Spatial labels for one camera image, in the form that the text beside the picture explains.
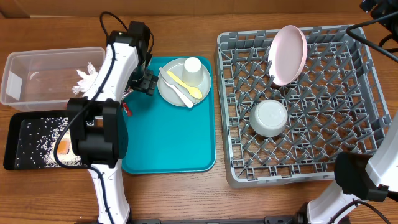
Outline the white plastic cup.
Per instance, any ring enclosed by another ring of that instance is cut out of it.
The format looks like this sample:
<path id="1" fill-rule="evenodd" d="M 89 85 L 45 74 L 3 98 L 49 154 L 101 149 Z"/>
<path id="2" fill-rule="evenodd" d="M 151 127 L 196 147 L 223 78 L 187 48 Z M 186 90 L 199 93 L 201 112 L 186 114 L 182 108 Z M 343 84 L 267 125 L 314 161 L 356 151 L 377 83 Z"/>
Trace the white plastic cup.
<path id="1" fill-rule="evenodd" d="M 198 86 L 203 81 L 203 65 L 196 57 L 189 57 L 183 63 L 182 80 L 188 86 Z"/>

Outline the white napkin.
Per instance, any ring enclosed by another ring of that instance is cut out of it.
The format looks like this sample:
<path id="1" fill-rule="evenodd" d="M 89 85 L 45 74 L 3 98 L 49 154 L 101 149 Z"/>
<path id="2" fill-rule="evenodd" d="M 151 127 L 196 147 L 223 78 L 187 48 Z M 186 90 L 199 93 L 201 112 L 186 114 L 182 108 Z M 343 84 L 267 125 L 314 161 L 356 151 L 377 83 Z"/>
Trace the white napkin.
<path id="1" fill-rule="evenodd" d="M 91 86 L 94 84 L 96 77 L 98 76 L 98 72 L 96 71 L 94 65 L 91 62 L 88 62 L 87 66 L 88 73 L 84 71 L 77 70 L 77 74 L 80 76 L 81 80 L 77 82 L 77 86 L 72 88 L 72 92 L 77 95 L 79 93 L 86 93 Z"/>

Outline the silver foil wrapper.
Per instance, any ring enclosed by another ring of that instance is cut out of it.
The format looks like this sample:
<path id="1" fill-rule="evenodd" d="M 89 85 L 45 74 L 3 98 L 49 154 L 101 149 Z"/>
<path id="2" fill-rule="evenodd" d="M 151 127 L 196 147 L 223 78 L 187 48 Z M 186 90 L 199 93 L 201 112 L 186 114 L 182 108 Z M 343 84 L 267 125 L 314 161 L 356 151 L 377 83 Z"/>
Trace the silver foil wrapper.
<path id="1" fill-rule="evenodd" d="M 128 107 L 126 101 L 125 101 L 125 99 L 126 99 L 133 91 L 134 91 L 133 89 L 129 88 L 128 90 L 126 90 L 126 91 L 123 93 L 122 99 L 121 99 L 121 105 L 122 105 L 123 110 L 125 111 L 127 117 L 132 116 L 132 111 L 129 109 L 129 107 Z"/>

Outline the white large plate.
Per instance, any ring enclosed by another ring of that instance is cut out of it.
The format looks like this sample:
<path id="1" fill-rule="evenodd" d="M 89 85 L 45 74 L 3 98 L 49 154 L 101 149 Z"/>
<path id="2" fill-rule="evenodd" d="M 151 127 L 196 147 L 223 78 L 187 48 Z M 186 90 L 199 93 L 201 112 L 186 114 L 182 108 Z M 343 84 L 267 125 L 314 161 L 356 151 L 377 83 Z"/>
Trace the white large plate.
<path id="1" fill-rule="evenodd" d="M 298 27 L 287 25 L 278 31 L 268 54 L 273 83 L 278 86 L 292 83 L 304 68 L 307 51 L 307 40 Z"/>

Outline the orange food cube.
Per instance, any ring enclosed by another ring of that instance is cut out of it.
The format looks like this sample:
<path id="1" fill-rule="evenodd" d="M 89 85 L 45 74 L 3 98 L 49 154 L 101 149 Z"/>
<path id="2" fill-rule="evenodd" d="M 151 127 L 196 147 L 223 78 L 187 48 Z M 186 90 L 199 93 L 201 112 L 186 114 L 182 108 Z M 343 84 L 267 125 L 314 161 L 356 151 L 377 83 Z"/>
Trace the orange food cube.
<path id="1" fill-rule="evenodd" d="M 67 139 L 62 139 L 60 141 L 60 144 L 58 145 L 57 154 L 60 155 L 68 154 L 69 149 L 70 149 L 70 141 Z"/>

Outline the grey bowl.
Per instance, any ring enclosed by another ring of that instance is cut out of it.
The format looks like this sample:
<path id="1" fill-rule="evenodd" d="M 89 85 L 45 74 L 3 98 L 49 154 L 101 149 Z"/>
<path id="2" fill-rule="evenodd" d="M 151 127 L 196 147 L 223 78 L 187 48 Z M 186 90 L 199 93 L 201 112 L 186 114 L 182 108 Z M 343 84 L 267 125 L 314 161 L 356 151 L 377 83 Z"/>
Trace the grey bowl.
<path id="1" fill-rule="evenodd" d="M 284 131 L 287 118 L 287 110 L 282 103 L 276 100 L 264 100 L 251 110 L 249 122 L 257 134 L 274 137 Z"/>

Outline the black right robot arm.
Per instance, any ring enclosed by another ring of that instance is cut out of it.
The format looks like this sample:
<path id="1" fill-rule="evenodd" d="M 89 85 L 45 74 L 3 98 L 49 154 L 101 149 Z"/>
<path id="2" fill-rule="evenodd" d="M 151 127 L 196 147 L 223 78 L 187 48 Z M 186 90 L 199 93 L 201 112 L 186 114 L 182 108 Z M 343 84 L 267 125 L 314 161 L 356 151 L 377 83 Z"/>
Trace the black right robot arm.
<path id="1" fill-rule="evenodd" d="M 353 39 L 397 61 L 397 49 L 383 47 L 389 39 L 397 39 L 397 1 L 363 1 L 360 8 L 372 20 L 346 28 Z M 390 35 L 379 44 L 353 33 L 353 30 L 380 23 Z M 342 152 L 335 162 L 334 181 L 315 200 L 302 205 L 292 223 L 349 223 L 348 214 L 358 205 L 397 200 L 397 120 L 393 119 L 387 135 L 373 156 Z"/>

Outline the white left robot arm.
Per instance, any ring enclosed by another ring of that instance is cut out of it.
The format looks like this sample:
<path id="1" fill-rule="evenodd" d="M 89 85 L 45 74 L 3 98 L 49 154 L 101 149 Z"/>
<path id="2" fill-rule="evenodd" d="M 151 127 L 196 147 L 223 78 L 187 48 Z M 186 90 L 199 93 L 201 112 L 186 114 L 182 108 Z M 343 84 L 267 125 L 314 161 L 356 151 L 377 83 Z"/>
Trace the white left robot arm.
<path id="1" fill-rule="evenodd" d="M 128 90 L 155 92 L 158 77 L 147 68 L 151 35 L 148 26 L 136 21 L 125 32 L 108 34 L 106 57 L 94 83 L 82 98 L 70 98 L 67 104 L 72 149 L 93 180 L 98 223 L 131 222 L 121 168 L 128 146 L 122 102 Z"/>

